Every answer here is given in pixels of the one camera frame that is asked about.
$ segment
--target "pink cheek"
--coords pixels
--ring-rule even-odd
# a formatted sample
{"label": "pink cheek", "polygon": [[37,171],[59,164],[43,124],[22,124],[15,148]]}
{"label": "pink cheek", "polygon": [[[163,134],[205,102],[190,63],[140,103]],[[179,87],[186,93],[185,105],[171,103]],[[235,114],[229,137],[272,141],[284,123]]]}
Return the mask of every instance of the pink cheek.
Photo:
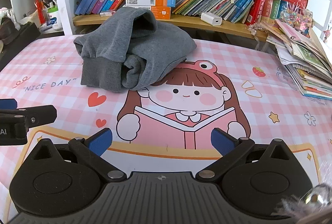
{"label": "pink cheek", "polygon": [[203,94],[200,96],[200,102],[207,106],[213,105],[216,101],[215,96],[212,94]]}
{"label": "pink cheek", "polygon": [[173,95],[167,90],[160,90],[156,93],[156,98],[161,102],[169,102],[172,100]]}

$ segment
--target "ribbed cuff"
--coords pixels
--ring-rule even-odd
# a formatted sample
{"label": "ribbed cuff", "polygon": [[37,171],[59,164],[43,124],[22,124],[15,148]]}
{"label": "ribbed cuff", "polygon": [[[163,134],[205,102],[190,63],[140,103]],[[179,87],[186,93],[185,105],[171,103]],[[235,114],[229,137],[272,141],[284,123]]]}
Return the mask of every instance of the ribbed cuff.
{"label": "ribbed cuff", "polygon": [[83,57],[81,85],[120,92],[121,66],[122,63],[111,61],[104,57]]}

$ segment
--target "gray sweatshirt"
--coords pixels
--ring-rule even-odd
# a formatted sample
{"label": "gray sweatshirt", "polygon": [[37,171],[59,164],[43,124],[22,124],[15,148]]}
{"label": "gray sweatshirt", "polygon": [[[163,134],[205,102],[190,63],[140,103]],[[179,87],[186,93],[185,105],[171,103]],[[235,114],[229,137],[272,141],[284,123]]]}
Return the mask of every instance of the gray sweatshirt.
{"label": "gray sweatshirt", "polygon": [[196,48],[183,30],[151,11],[120,8],[95,31],[74,40],[83,58],[81,85],[120,92],[162,79]]}

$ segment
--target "red heart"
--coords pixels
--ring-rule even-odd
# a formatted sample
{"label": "red heart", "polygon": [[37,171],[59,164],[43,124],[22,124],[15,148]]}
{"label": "red heart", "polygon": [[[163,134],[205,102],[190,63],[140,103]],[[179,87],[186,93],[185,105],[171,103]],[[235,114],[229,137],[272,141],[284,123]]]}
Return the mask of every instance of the red heart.
{"label": "red heart", "polygon": [[98,97],[98,92],[93,92],[88,98],[88,105],[89,107],[98,106],[100,104],[103,104],[105,100],[106,100],[105,95]]}
{"label": "red heart", "polygon": [[97,119],[96,126],[99,127],[99,128],[101,128],[101,127],[103,127],[103,126],[106,125],[106,122],[107,121],[105,119],[104,120]]}

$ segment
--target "white bottle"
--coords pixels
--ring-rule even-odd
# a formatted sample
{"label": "white bottle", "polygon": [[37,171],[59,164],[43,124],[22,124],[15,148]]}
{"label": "white bottle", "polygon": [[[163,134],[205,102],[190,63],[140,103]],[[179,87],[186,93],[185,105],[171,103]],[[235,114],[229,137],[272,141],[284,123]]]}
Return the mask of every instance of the white bottle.
{"label": "white bottle", "polygon": [[54,30],[60,30],[62,29],[61,19],[60,19],[60,13],[58,10],[58,6],[50,7],[48,10],[49,13],[49,20],[52,23],[52,28]]}

